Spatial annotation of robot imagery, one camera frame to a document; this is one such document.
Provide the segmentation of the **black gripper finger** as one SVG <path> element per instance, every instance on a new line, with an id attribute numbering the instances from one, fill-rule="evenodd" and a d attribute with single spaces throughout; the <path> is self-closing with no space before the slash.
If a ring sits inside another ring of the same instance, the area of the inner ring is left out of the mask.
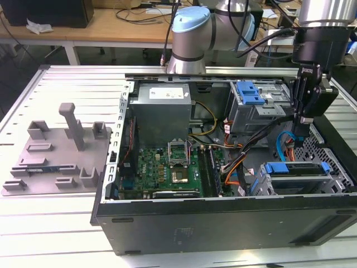
<path id="1" fill-rule="evenodd" d="M 296 137 L 308 137 L 310 132 L 310 124 L 312 124 L 312 118 L 295 114 L 293 120 L 293 134 Z"/>

